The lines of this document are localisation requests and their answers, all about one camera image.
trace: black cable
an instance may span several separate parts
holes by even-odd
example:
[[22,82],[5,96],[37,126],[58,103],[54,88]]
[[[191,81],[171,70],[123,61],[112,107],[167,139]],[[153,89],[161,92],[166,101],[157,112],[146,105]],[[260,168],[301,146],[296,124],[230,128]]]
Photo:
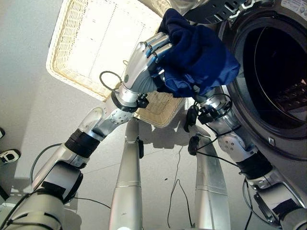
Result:
[[0,230],[3,229],[4,225],[8,222],[9,218],[11,217],[11,215],[13,214],[13,212],[18,208],[18,206],[29,196],[31,195],[31,193],[27,193],[25,194],[18,202],[17,204],[12,208],[12,210],[9,212],[9,214],[7,215],[7,217],[4,219],[3,223],[0,226]]
[[181,188],[181,190],[182,190],[184,196],[186,197],[187,206],[188,206],[189,221],[190,221],[190,225],[191,225],[191,227],[192,227],[192,221],[191,221],[191,214],[190,214],[190,208],[189,208],[188,197],[187,197],[187,194],[185,193],[183,187],[181,186],[180,179],[177,179],[177,174],[178,174],[178,170],[179,170],[179,162],[180,162],[180,158],[181,158],[180,152],[181,152],[182,149],[183,149],[183,146],[181,147],[181,149],[180,149],[179,152],[178,152],[178,154],[179,154],[179,159],[178,159],[178,163],[177,163],[177,170],[176,170],[176,174],[175,174],[175,180],[174,180],[174,184],[173,184],[171,196],[170,196],[170,199],[169,199],[169,208],[168,208],[168,214],[167,214],[167,225],[168,225],[168,228],[171,228],[170,225],[169,225],[169,214],[170,214],[171,205],[172,205],[172,196],[173,196],[175,187],[176,187],[176,185],[177,185],[177,182],[179,182],[179,186],[180,186],[180,188]]
[[217,133],[217,131],[215,131],[215,129],[213,129],[213,128],[211,128],[209,125],[207,125],[206,123],[205,123],[205,126],[207,126],[214,134],[215,134],[215,136],[218,136],[219,134]]
[[106,206],[107,208],[111,209],[110,206],[108,206],[108,205],[106,205],[106,204],[104,204],[104,203],[101,203],[101,202],[99,202],[99,201],[97,201],[97,200],[92,200],[92,199],[88,199],[88,198],[81,198],[81,197],[74,197],[74,198],[75,198],[75,199],[80,199],[80,200],[89,200],[89,201],[93,201],[93,202],[95,202],[95,203],[101,204],[101,205]]
[[105,74],[105,73],[111,73],[111,74],[117,76],[118,79],[119,79],[119,81],[120,81],[120,83],[122,83],[122,80],[121,80],[120,76],[119,76],[118,74],[112,72],[112,71],[102,71],[102,72],[99,74],[99,79],[100,79],[100,82],[103,84],[103,86],[105,86],[108,90],[111,90],[112,92],[118,94],[118,93],[119,93],[118,91],[116,91],[115,89],[111,89],[110,87],[108,87],[108,86],[104,83],[104,81],[102,80],[102,75]]
[[210,154],[207,154],[207,153],[203,153],[203,152],[199,152],[199,151],[197,151],[197,153],[199,153],[199,154],[201,154],[201,155],[208,156],[208,157],[213,157],[213,158],[217,158],[217,159],[223,160],[223,161],[225,161],[225,162],[227,162],[227,163],[229,163],[229,164],[231,164],[231,165],[233,165],[233,166],[238,167],[236,164],[234,164],[234,163],[232,163],[232,162],[230,162],[230,161],[228,161],[228,160],[225,160],[224,158],[221,158],[221,157],[218,157],[218,156],[213,156],[213,155],[210,155]]
[[8,225],[8,227],[10,226],[10,225],[23,225],[23,226],[39,226],[39,227],[43,227],[43,228],[45,228],[45,229],[47,229],[47,230],[53,230],[53,228],[51,228],[51,227],[49,227],[48,225],[46,225],[46,224],[41,224],[41,223],[31,223],[31,222],[11,222],[11,223],[9,223],[9,225]]
[[58,143],[58,144],[54,144],[54,145],[50,145],[46,148],[44,148],[39,154],[38,156],[35,158],[34,163],[32,164],[31,170],[30,170],[30,182],[31,184],[33,183],[33,171],[34,168],[36,166],[36,163],[38,161],[38,159],[43,155],[44,152],[46,152],[48,149],[52,148],[52,147],[56,147],[56,146],[60,146],[62,143]]
[[205,145],[199,147],[197,150],[200,150],[200,149],[202,149],[202,148],[204,148],[204,147],[206,147],[206,146],[212,144],[212,143],[215,142],[220,136],[223,136],[223,135],[232,133],[232,132],[238,130],[239,128],[241,128],[241,125],[239,125],[238,127],[234,128],[234,129],[232,129],[232,130],[230,130],[230,131],[227,131],[227,132],[224,132],[224,133],[222,133],[222,134],[217,135],[216,138],[215,138],[214,140],[212,140],[211,142],[209,142],[209,143],[207,143],[207,144],[205,144]]
[[213,94],[212,96],[208,97],[207,100],[209,100],[209,99],[211,99],[212,97],[217,96],[217,95],[223,95],[223,96],[227,97],[227,98],[229,99],[230,106],[229,106],[229,108],[227,109],[227,111],[224,112],[224,113],[223,113],[220,117],[218,117],[216,120],[222,118],[223,116],[226,116],[226,115],[230,112],[230,110],[231,110],[231,108],[232,108],[232,105],[233,105],[233,101],[232,101],[231,97],[230,97],[229,95],[227,95],[226,93],[215,93],[215,94]]
[[264,219],[262,219],[253,209],[252,207],[249,205],[247,198],[246,198],[246,194],[245,194],[245,184],[247,185],[247,181],[246,179],[243,181],[243,185],[242,185],[242,193],[243,193],[243,198],[245,201],[246,206],[249,208],[249,210],[258,218],[260,219],[263,223],[266,223],[268,225],[270,225],[271,227],[274,227],[273,225],[271,225],[269,222],[265,221]]
[[[252,202],[251,197],[250,197],[250,191],[249,191],[248,184],[247,184],[247,189],[248,189],[248,198],[249,198],[250,207],[251,207],[251,209],[253,209],[253,202]],[[249,214],[248,220],[247,220],[247,222],[246,222],[246,225],[245,225],[244,230],[247,230],[247,229],[248,229],[248,224],[249,224],[249,222],[250,222],[250,219],[251,219],[251,216],[252,216],[252,215],[253,215],[253,213],[252,213],[252,211],[251,211],[250,214]]]

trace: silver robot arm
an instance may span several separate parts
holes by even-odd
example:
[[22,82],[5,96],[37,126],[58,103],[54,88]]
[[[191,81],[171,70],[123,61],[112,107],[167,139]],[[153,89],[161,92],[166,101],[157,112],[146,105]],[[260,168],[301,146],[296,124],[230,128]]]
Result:
[[[0,229],[5,230],[60,230],[64,219],[64,204],[69,202],[76,194],[83,175],[80,169],[84,168],[91,154],[98,144],[110,134],[116,127],[131,120],[133,113],[138,108],[145,108],[148,104],[146,93],[156,90],[153,77],[161,72],[158,63],[171,48],[168,35],[158,33],[145,42],[137,45],[127,65],[124,83],[118,89],[118,93],[112,92],[102,108],[97,107],[90,111],[80,123],[77,130],[70,138],[60,145],[46,164],[37,173],[33,183],[33,193],[26,195],[4,221]],[[125,150],[123,157],[123,169],[118,176],[117,188],[113,200],[125,194],[127,188],[131,189],[129,180],[126,180],[125,170],[134,167],[135,175],[139,178],[139,140],[136,129],[137,122],[132,119],[127,126]],[[140,194],[141,184],[135,185],[135,191],[131,192],[132,205],[134,201],[142,202]],[[117,219],[116,209],[129,209],[121,205],[114,206],[112,218]],[[142,227],[142,209],[132,214],[134,220],[140,219],[137,226]],[[118,221],[126,224],[129,220]]]
[[[248,185],[256,191],[254,198],[267,222],[272,226],[281,226],[283,230],[306,229],[307,195],[294,189],[253,144],[248,133],[240,128],[229,98],[216,89],[205,97],[197,96],[196,100],[201,108],[199,121],[217,132],[220,148],[232,158]],[[194,145],[195,155],[198,156],[196,151],[199,146],[197,143]]]

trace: washing machine drum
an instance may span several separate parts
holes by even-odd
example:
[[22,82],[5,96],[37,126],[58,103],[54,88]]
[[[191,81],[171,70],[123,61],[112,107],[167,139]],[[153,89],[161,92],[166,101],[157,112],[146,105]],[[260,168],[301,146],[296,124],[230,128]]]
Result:
[[252,136],[287,158],[305,161],[307,118],[307,9],[302,0],[257,2],[219,37],[241,64],[224,90]]

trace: laundry basket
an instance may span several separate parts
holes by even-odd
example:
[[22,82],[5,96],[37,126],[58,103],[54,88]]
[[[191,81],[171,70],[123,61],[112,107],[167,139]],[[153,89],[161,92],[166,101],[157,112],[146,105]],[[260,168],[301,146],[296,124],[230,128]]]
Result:
[[[64,0],[49,47],[46,67],[55,78],[105,101],[111,91],[99,73],[113,71],[123,78],[126,61],[136,45],[156,32],[161,18],[137,0]],[[115,88],[117,77],[104,76]],[[149,105],[134,116],[165,127],[184,99],[151,92]]]

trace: blue towel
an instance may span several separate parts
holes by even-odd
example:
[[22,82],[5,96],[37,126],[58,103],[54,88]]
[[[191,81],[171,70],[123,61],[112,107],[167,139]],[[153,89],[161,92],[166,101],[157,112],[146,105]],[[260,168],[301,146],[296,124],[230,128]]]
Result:
[[192,26],[176,10],[168,9],[160,31],[169,34],[174,46],[161,61],[165,86],[159,92],[192,97],[196,85],[200,88],[199,95],[204,95],[216,86],[229,84],[237,76],[239,63],[210,28]]

